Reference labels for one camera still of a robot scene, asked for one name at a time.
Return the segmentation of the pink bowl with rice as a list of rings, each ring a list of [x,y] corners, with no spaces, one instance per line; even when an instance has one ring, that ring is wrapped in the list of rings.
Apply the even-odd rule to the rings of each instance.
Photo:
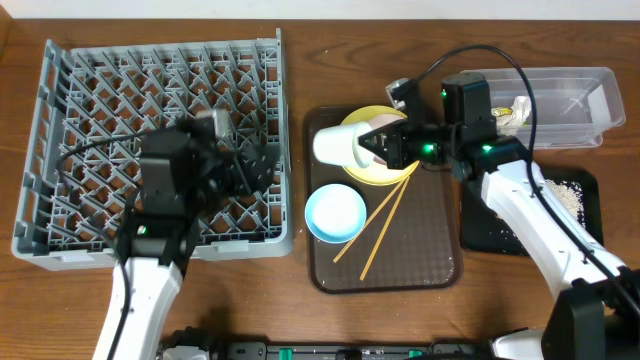
[[[396,121],[402,120],[404,117],[397,114],[380,114],[368,121],[372,130],[378,129],[380,127],[386,126],[390,123],[394,123]],[[378,155],[374,156],[374,162],[383,166],[386,166],[386,161],[383,160]]]

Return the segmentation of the white plastic cup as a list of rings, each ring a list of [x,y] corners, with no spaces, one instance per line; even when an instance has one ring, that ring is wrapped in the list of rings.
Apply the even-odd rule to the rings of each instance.
[[[375,155],[359,145],[359,137],[372,131],[367,122],[338,125],[319,130],[312,142],[318,161],[342,167],[367,168]]]

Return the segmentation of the light blue bowl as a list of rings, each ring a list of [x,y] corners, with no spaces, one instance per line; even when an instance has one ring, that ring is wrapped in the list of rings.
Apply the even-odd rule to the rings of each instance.
[[[364,228],[367,208],[363,197],[344,184],[328,184],[315,190],[304,210],[311,234],[328,244],[343,244]]]

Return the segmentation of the green snack wrapper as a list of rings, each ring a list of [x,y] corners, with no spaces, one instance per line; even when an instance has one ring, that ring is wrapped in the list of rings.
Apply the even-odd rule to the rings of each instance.
[[[510,116],[512,113],[513,113],[513,110],[507,107],[496,107],[491,109],[491,114],[496,118],[503,117],[503,116]]]

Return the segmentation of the white tissue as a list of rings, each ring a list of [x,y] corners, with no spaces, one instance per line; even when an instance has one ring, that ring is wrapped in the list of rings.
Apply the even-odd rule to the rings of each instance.
[[[510,108],[513,110],[513,113],[510,116],[497,118],[497,123],[499,126],[523,125],[532,112],[531,99],[527,96],[518,96],[514,99],[514,102]]]

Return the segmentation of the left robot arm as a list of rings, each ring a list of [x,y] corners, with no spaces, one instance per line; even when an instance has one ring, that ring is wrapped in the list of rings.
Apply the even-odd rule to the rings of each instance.
[[[143,186],[125,206],[113,244],[117,262],[96,359],[152,359],[200,239],[198,219],[229,197],[266,191],[280,151],[218,147],[207,130],[162,129],[141,142]]]

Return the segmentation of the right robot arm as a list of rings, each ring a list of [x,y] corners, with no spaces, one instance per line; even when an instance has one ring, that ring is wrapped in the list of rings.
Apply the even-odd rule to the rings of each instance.
[[[554,308],[542,330],[524,329],[489,342],[493,359],[636,359],[639,274],[599,244],[549,188],[530,147],[501,135],[480,73],[442,82],[445,120],[430,123],[419,82],[386,88],[395,121],[359,137],[390,169],[416,161],[447,164],[517,236],[542,273]]]

